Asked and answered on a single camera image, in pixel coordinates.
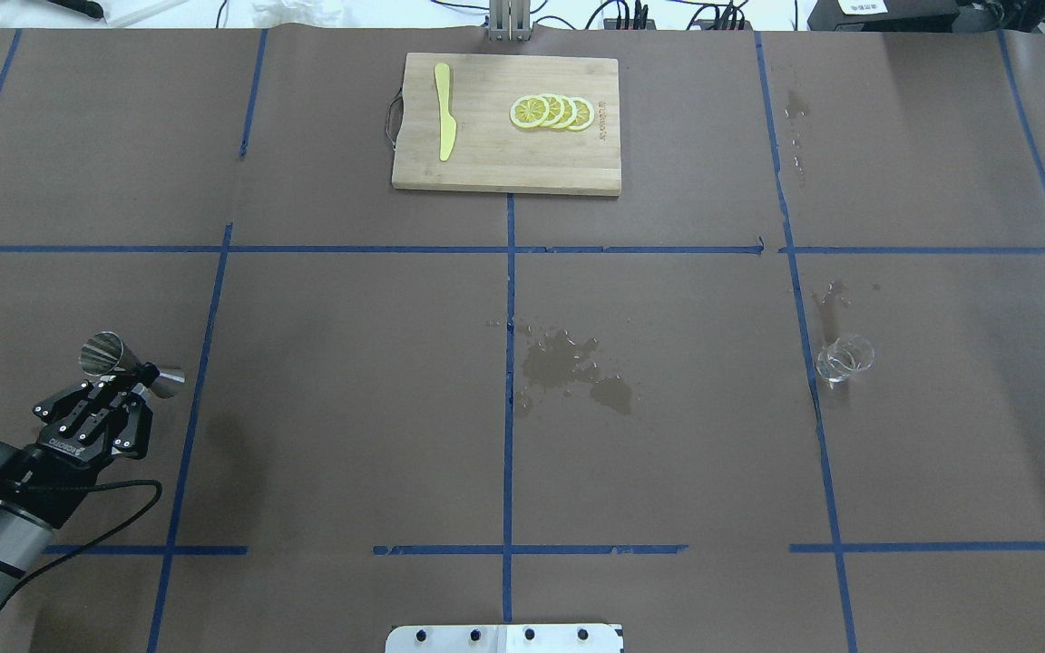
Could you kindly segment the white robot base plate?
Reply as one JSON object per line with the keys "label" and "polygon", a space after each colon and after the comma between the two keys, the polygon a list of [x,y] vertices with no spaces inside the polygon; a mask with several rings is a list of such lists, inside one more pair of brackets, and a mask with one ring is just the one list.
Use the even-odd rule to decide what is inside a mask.
{"label": "white robot base plate", "polygon": [[386,652],[623,652],[622,627],[606,623],[405,625]]}

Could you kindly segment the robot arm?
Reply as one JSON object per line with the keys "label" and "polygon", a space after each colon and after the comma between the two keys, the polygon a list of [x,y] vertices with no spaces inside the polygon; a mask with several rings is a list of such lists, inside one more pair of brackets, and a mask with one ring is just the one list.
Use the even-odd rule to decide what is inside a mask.
{"label": "robot arm", "polygon": [[34,443],[0,441],[0,613],[25,584],[54,569],[38,559],[88,496],[130,487],[100,474],[119,458],[148,454],[148,395],[159,379],[150,363],[95,369],[34,404],[43,423]]}

